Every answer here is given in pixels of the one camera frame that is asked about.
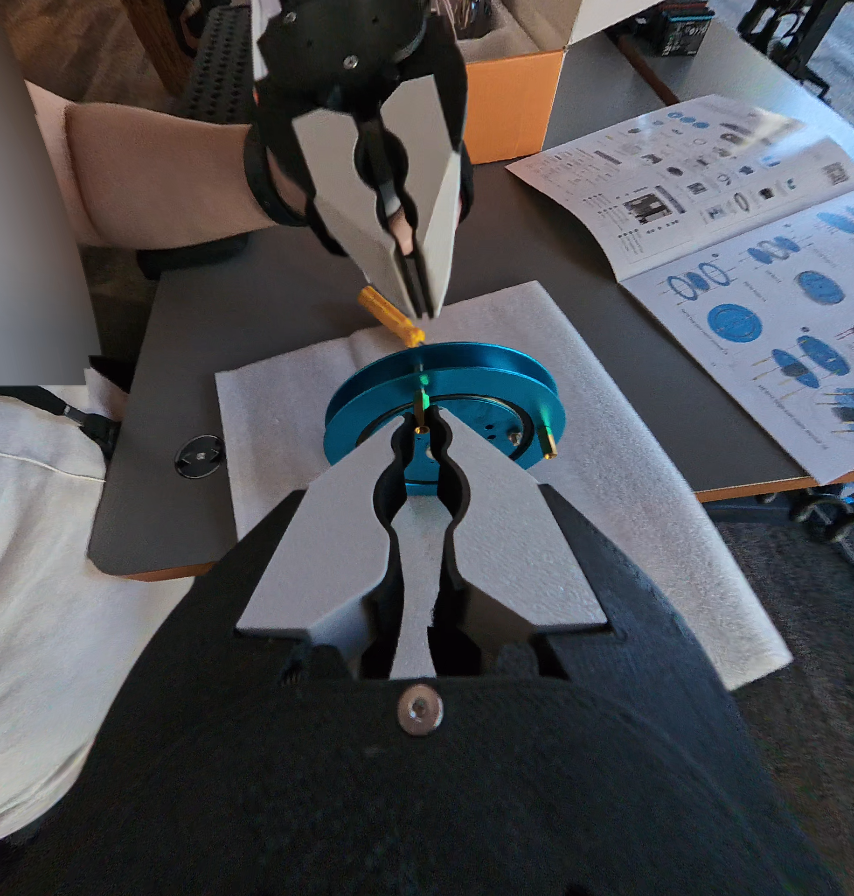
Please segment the person's left forearm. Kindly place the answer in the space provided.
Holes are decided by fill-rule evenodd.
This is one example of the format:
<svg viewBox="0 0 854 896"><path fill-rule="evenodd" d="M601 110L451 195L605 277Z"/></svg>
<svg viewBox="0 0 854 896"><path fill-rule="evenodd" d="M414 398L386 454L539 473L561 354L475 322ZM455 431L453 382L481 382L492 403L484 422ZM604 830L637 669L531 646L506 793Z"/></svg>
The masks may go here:
<svg viewBox="0 0 854 896"><path fill-rule="evenodd" d="M250 126L75 103L25 84L79 245L171 250L276 225L253 199L244 175ZM270 151L267 159L279 194L305 213L301 188Z"/></svg>

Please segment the wooden pillar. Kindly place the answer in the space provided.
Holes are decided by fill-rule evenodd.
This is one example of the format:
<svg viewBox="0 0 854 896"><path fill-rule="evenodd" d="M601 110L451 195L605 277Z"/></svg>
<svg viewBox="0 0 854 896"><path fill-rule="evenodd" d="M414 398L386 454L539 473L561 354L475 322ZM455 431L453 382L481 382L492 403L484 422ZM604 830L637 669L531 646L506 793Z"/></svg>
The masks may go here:
<svg viewBox="0 0 854 896"><path fill-rule="evenodd" d="M165 90L173 97L181 95L190 77L193 53L168 11L169 3L120 1L120 5Z"/></svg>

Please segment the black wristband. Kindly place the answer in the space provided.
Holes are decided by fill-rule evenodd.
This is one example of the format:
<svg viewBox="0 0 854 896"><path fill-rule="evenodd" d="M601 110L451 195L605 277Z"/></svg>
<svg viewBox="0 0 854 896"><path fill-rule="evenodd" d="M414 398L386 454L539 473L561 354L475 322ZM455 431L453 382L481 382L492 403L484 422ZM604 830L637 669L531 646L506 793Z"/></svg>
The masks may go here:
<svg viewBox="0 0 854 896"><path fill-rule="evenodd" d="M243 169L250 193L264 215L276 225L292 228L309 226L304 212L293 210L279 194L260 139L257 125L250 125L243 143Z"/></svg>

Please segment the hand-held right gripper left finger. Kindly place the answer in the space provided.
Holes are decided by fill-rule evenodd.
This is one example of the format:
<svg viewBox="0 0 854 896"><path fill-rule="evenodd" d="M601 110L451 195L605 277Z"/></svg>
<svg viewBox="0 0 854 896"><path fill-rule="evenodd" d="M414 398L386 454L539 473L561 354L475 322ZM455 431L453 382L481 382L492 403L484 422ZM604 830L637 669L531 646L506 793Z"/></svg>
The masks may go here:
<svg viewBox="0 0 854 896"><path fill-rule="evenodd" d="M336 648L363 678L388 678L403 619L394 520L416 422L392 419L314 479L280 537L236 630Z"/></svg>

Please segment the dark grey desk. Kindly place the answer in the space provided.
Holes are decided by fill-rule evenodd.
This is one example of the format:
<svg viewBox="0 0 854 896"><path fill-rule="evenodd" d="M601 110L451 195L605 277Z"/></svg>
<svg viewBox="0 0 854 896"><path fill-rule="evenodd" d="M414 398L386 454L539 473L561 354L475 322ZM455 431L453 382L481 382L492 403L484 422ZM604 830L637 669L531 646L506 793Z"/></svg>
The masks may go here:
<svg viewBox="0 0 854 896"><path fill-rule="evenodd" d="M719 93L820 126L854 160L854 126L714 22L696 57L655 58L634 44L585 39L569 50L545 144L592 133L661 104ZM498 162L475 169L448 299L536 280L614 379L703 501L813 481L614 282L588 230Z"/></svg>

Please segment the black perforated board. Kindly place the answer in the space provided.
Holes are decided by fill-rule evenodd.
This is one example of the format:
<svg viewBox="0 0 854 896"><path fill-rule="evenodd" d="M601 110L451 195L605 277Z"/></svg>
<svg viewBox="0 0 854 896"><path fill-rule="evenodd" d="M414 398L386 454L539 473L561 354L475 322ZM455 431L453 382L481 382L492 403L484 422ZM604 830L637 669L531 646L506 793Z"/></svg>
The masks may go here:
<svg viewBox="0 0 854 896"><path fill-rule="evenodd" d="M253 106L249 4L216 6L208 15L189 81L174 106L178 118L247 125Z"/></svg>

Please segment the black box with blue label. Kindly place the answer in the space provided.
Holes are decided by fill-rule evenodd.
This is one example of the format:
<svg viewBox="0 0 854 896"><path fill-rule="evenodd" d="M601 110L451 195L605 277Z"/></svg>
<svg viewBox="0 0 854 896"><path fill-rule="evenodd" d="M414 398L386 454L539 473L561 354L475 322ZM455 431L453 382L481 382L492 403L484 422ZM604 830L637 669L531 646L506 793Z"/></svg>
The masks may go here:
<svg viewBox="0 0 854 896"><path fill-rule="evenodd" d="M698 54L715 12L708 2L665 2L651 20L650 46L658 57Z"/></svg>

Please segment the orange-handled screwdriver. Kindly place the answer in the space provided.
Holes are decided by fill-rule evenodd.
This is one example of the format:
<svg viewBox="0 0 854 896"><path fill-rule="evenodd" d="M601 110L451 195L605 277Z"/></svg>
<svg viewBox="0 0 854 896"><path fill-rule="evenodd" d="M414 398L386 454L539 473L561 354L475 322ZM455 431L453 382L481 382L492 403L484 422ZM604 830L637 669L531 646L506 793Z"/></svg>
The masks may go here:
<svg viewBox="0 0 854 896"><path fill-rule="evenodd" d="M426 342L426 334L409 316L396 308L373 286L365 286L358 294L358 303L406 348L417 348Z"/></svg>

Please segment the blue round metal base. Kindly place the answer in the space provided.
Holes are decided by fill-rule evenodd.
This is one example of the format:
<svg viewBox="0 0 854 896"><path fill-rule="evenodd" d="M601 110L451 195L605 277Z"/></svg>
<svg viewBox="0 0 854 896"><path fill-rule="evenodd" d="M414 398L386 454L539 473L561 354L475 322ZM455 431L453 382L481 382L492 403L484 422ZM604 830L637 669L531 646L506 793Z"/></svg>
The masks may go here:
<svg viewBox="0 0 854 896"><path fill-rule="evenodd" d="M423 387L430 407L446 409L511 461L544 461L536 428L551 425L558 445L566 410L554 377L533 357L484 342L441 342L402 350L366 365L333 395L325 415L324 454L334 466L391 420L413 415Z"/></svg>

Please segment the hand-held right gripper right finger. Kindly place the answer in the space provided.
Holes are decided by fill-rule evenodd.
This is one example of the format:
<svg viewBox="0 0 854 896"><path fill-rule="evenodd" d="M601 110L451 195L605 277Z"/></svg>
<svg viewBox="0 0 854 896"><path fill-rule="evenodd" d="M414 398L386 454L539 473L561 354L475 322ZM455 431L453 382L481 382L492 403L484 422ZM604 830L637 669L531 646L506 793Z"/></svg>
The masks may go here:
<svg viewBox="0 0 854 896"><path fill-rule="evenodd" d="M428 629L439 677L476 676L507 645L600 633L606 616L537 480L449 410L426 412L444 532Z"/></svg>

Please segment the orange cardboard box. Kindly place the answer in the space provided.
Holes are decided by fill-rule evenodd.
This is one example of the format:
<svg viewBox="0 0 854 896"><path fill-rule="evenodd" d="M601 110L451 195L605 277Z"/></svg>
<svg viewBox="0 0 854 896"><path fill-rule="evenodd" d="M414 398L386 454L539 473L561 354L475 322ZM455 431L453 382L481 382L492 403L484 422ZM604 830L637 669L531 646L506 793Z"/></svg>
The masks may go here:
<svg viewBox="0 0 854 896"><path fill-rule="evenodd" d="M608 35L652 4L432 2L465 59L472 162L518 159L661 108Z"/></svg>

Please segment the open instruction booklet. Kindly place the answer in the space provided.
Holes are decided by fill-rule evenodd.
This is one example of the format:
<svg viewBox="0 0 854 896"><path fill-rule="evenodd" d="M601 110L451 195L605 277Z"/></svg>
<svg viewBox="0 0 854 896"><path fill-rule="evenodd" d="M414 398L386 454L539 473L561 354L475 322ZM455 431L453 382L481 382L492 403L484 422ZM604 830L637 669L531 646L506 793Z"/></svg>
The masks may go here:
<svg viewBox="0 0 854 896"><path fill-rule="evenodd" d="M709 95L507 164L821 486L854 470L854 161Z"/></svg>

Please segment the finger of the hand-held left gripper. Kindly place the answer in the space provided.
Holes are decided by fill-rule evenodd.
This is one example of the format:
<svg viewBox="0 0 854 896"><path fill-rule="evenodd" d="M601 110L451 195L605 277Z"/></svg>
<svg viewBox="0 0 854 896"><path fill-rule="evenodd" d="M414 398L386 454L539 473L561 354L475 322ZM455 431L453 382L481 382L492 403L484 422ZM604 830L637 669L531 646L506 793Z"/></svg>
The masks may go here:
<svg viewBox="0 0 854 896"><path fill-rule="evenodd" d="M403 81L381 108L385 129L406 161L402 192L413 206L413 261L426 314L437 317L451 277L461 185L461 155L446 125L436 78Z"/></svg>
<svg viewBox="0 0 854 896"><path fill-rule="evenodd" d="M317 108L292 124L314 185L314 208L328 234L366 281L403 313L422 317L426 305L405 260L394 224L406 221L391 173L369 185L355 166L359 130L354 118Z"/></svg>

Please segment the black chest harness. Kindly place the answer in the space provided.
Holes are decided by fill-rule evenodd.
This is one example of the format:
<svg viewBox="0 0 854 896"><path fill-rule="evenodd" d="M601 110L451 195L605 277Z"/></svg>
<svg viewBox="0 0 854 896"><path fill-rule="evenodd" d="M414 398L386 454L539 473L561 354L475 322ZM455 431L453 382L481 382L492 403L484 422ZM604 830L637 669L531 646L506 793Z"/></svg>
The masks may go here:
<svg viewBox="0 0 854 896"><path fill-rule="evenodd" d="M120 422L73 407L41 386L0 386L0 397L18 400L52 416L71 421L99 447L105 462L111 462L119 439Z"/></svg>

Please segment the white foam sheet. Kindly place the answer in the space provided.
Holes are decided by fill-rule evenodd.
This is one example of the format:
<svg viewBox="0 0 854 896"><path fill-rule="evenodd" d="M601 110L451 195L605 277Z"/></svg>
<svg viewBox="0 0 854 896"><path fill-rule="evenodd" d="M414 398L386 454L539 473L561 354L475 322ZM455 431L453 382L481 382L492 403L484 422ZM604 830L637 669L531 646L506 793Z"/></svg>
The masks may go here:
<svg viewBox="0 0 854 896"><path fill-rule="evenodd" d="M648 575L730 691L791 664L791 652L694 492L582 336L537 281L445 306L429 342L494 343L554 377L567 412L548 483ZM327 468L327 405L398 340L385 329L320 342L215 374L231 503L244 538Z"/></svg>

